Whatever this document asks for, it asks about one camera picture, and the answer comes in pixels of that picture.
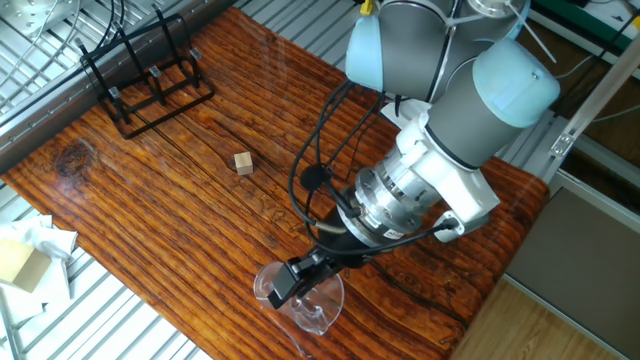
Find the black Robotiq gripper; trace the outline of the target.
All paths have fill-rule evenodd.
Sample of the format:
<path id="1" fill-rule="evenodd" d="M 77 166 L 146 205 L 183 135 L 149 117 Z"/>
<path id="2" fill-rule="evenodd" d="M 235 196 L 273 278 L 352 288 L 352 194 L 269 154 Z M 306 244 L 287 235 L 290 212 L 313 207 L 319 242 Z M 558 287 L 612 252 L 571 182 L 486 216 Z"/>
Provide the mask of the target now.
<path id="1" fill-rule="evenodd" d="M 343 233 L 318 229 L 312 256 L 291 258 L 282 265 L 267 296 L 274 309 L 278 310 L 293 297 L 302 298 L 344 268 L 360 268 L 375 256 L 369 246 L 348 231 L 337 206 L 322 221 L 341 228 Z"/>

